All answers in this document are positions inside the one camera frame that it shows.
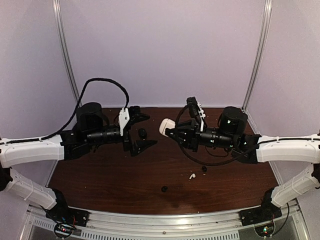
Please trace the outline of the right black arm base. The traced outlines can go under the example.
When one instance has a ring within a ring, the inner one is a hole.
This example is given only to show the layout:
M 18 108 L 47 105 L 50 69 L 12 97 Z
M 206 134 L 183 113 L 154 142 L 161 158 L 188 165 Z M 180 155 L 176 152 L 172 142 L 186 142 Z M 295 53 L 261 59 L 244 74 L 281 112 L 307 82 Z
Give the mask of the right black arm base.
M 264 193 L 260 206 L 241 210 L 239 212 L 242 226 L 255 225 L 282 216 L 281 208 L 271 203 L 272 191 L 274 189 L 274 187 L 270 188 Z

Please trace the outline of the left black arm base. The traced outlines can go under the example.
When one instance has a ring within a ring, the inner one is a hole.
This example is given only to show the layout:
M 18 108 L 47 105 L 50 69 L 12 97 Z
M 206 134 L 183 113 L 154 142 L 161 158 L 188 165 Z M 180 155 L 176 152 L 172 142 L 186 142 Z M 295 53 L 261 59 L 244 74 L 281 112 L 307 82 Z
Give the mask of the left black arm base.
M 46 217 L 55 222 L 86 227 L 89 218 L 89 212 L 86 210 L 69 207 L 66 198 L 61 191 L 54 188 L 51 190 L 53 190 L 55 194 L 55 205 L 51 209 L 44 208 Z

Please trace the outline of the right circuit board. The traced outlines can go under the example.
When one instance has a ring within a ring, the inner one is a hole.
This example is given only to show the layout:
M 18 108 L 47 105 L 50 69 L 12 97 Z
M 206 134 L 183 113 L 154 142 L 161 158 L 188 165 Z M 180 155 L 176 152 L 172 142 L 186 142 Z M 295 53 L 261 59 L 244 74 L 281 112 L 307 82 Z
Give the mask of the right circuit board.
M 272 223 L 256 225 L 254 231 L 259 237 L 267 238 L 274 233 L 275 225 Z

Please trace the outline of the left circuit board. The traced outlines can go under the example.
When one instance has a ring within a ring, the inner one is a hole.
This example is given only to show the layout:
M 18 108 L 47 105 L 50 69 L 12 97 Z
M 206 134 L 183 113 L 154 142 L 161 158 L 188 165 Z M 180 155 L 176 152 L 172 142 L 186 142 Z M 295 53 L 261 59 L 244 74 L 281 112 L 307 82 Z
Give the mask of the left circuit board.
M 57 223 L 53 228 L 53 232 L 58 238 L 68 238 L 75 230 L 75 227 L 62 223 Z

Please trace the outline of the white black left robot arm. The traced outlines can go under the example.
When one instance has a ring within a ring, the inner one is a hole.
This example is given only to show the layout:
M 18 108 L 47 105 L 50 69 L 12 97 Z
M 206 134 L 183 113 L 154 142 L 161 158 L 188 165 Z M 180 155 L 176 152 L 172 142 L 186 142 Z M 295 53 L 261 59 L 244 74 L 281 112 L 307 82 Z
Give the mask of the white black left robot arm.
M 133 142 L 131 139 L 131 127 L 150 119 L 139 106 L 122 108 L 118 118 L 118 124 L 110 124 L 102 106 L 89 102 L 76 109 L 76 123 L 71 130 L 33 139 L 3 138 L 0 141 L 0 189 L 40 205 L 61 222 L 69 221 L 72 211 L 59 190 L 41 186 L 12 167 L 40 161 L 75 160 L 99 146 L 118 143 L 135 157 L 157 143 L 155 140 Z

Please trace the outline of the aluminium front rail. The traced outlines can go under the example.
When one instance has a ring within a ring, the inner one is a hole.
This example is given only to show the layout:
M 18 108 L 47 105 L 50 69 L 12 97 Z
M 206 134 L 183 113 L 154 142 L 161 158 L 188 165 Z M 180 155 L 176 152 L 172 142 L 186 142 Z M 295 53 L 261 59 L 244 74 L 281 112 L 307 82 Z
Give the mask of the aluminium front rail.
M 290 214 L 283 228 L 272 237 L 257 231 L 269 222 L 244 226 L 239 212 L 227 211 L 151 215 L 122 214 L 76 208 L 88 212 L 86 226 L 66 240 L 310 240 L 300 206 L 296 200 L 289 205 Z M 18 240 L 60 240 L 54 234 L 55 222 L 34 205 L 27 207 Z

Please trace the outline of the circuit board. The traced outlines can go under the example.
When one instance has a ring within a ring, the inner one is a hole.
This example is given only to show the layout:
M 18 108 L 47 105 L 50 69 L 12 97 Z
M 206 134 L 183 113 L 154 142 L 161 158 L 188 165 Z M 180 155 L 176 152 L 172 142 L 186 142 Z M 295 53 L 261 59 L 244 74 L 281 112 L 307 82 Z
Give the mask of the circuit board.
M 254 231 L 259 237 L 267 238 L 274 233 L 275 225 L 272 223 L 256 225 Z
M 68 238 L 75 230 L 75 227 L 62 223 L 57 223 L 53 228 L 53 232 L 58 238 Z

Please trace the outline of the aluminium frame post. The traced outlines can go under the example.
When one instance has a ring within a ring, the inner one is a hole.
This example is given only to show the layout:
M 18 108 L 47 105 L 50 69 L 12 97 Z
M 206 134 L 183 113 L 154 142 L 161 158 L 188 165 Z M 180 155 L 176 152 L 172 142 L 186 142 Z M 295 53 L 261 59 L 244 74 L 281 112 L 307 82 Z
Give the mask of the aluminium frame post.
M 259 69 L 261 66 L 262 58 L 264 49 L 266 46 L 269 29 L 270 29 L 270 23 L 272 18 L 272 10 L 273 10 L 273 1 L 272 0 L 265 0 L 264 1 L 264 8 L 263 8 L 263 14 L 262 14 L 262 22 L 261 22 L 261 28 L 260 28 L 260 34 L 258 39 L 258 45 L 256 49 L 256 54 L 253 62 L 253 67 L 250 75 L 250 80 L 248 84 L 248 88 L 244 97 L 244 101 L 242 104 L 242 110 L 244 112 L 247 111 L 250 99 L 252 97 L 254 86 L 259 74 Z
M 54 18 L 55 18 L 55 22 L 56 22 L 56 27 L 57 27 L 59 44 L 60 44 L 61 53 L 62 53 L 62 59 L 64 62 L 64 66 L 65 66 L 65 70 L 66 70 L 66 74 L 67 74 L 67 78 L 68 78 L 68 81 L 70 84 L 73 98 L 74 98 L 75 102 L 77 103 L 78 100 L 80 99 L 80 92 L 79 92 L 79 89 L 78 89 L 78 86 L 77 86 L 77 83 L 75 80 L 75 75 L 74 75 L 74 71 L 72 68 L 72 62 L 71 62 L 71 58 L 69 55 L 67 38 L 66 38 L 64 23 L 63 23 L 61 3 L 59 0 L 53 0 L 52 6 L 53 6 L 53 13 L 54 13 Z

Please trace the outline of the left aluminium frame post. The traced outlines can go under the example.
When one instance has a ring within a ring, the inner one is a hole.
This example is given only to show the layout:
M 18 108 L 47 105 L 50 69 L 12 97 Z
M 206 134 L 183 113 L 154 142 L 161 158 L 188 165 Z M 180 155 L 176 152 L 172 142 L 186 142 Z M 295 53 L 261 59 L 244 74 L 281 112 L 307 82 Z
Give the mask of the left aluminium frame post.
M 52 6 L 53 6 L 53 13 L 54 13 L 54 18 L 55 18 L 55 22 L 56 22 L 56 27 L 57 27 L 59 44 L 60 44 L 61 53 L 62 53 L 62 59 L 64 62 L 64 66 L 65 66 L 65 70 L 66 70 L 66 74 L 67 74 L 67 78 L 68 78 L 68 81 L 70 84 L 73 98 L 74 98 L 75 102 L 77 103 L 78 100 L 80 99 L 80 92 L 79 92 L 79 89 L 78 89 L 78 86 L 77 86 L 77 83 L 75 80 L 75 75 L 74 75 L 74 71 L 72 68 L 72 62 L 71 62 L 71 58 L 69 55 L 67 38 L 66 38 L 64 23 L 63 23 L 61 3 L 59 0 L 53 0 Z

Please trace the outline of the right aluminium frame post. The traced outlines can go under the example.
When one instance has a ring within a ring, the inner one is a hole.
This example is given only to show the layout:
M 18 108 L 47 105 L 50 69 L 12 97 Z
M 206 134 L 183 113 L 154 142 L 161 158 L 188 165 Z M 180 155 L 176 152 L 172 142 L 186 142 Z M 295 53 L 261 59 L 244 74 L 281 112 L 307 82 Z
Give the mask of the right aluminium frame post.
M 253 62 L 253 67 L 250 75 L 250 80 L 248 84 L 248 88 L 244 97 L 244 101 L 242 104 L 242 110 L 244 112 L 247 111 L 250 99 L 252 97 L 254 86 L 259 74 L 259 69 L 261 66 L 262 58 L 264 49 L 266 46 L 269 29 L 270 29 L 270 23 L 272 18 L 272 10 L 273 10 L 273 1 L 272 0 L 265 0 L 264 1 L 264 8 L 263 8 L 263 14 L 262 14 L 262 22 L 261 22 L 261 28 L 260 28 L 260 34 L 258 39 L 258 45 L 256 49 L 256 54 Z

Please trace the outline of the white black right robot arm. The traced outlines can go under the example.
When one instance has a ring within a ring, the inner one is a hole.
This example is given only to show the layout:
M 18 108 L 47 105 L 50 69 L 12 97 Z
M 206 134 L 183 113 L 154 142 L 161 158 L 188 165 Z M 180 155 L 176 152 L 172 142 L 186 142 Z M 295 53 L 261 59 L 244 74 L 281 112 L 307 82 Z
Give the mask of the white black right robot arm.
M 320 187 L 320 136 L 312 134 L 298 137 L 245 134 L 248 116 L 239 108 L 225 107 L 218 118 L 217 127 L 208 127 L 204 110 L 193 104 L 186 105 L 191 119 L 164 119 L 159 132 L 175 140 L 182 151 L 197 152 L 199 146 L 221 148 L 230 154 L 231 162 L 258 164 L 275 161 L 307 162 L 308 166 L 282 185 L 265 192 L 261 206 L 256 210 L 259 220 L 268 220 L 276 208 Z

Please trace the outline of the white earbud charging case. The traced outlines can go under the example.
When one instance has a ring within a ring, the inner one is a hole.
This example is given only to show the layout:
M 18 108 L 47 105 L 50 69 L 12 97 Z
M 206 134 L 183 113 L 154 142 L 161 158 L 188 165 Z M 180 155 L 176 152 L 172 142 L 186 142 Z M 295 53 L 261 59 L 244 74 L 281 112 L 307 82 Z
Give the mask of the white earbud charging case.
M 176 126 L 176 123 L 175 121 L 173 121 L 172 119 L 169 119 L 169 118 L 165 118 L 162 120 L 162 122 L 160 123 L 160 126 L 159 126 L 159 133 L 165 137 L 168 137 L 166 135 L 166 129 L 174 129 Z

